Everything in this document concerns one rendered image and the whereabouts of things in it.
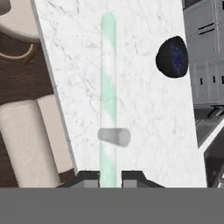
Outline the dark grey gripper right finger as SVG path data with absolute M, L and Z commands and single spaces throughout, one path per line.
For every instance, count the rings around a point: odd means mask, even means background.
M 122 188 L 145 188 L 158 187 L 163 188 L 162 185 L 148 180 L 142 171 L 122 171 Z

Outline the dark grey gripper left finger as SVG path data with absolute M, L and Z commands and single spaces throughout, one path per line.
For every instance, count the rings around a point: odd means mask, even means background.
M 79 171 L 74 179 L 63 184 L 63 187 L 99 188 L 99 171 Z

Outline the green and white striped straw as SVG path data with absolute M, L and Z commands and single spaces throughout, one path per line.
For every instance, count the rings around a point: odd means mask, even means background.
M 116 18 L 112 13 L 101 17 L 101 142 L 100 187 L 117 187 L 116 147 L 111 130 L 116 126 Z

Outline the clear glass cup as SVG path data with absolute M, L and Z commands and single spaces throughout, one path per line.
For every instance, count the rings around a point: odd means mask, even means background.
M 131 140 L 130 131 L 125 128 L 100 128 L 97 137 L 105 143 L 119 147 L 127 147 Z

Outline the cream upholstered bar stool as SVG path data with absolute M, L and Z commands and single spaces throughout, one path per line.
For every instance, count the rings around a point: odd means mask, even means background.
M 0 31 L 13 39 L 39 43 L 39 31 L 32 10 L 32 0 L 0 0 L 0 8 L 10 9 L 0 15 Z
M 0 133 L 21 187 L 57 187 L 73 168 L 52 94 L 0 106 Z

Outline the grey kitchen cabinet run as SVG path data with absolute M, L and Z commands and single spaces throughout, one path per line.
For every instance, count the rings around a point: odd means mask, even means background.
M 206 183 L 224 188 L 224 0 L 182 0 Z

